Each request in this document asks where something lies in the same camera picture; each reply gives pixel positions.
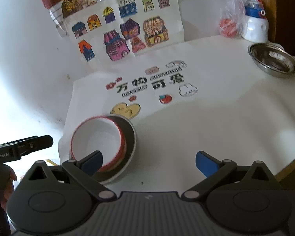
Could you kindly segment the person's left hand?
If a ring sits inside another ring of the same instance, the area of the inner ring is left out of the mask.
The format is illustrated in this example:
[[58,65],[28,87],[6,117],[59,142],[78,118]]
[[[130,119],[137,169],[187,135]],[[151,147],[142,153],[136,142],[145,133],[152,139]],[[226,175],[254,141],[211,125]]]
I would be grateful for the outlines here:
[[6,211],[7,201],[14,191],[14,182],[17,181],[17,176],[11,167],[9,169],[9,178],[3,191],[3,199],[1,201],[1,207]]

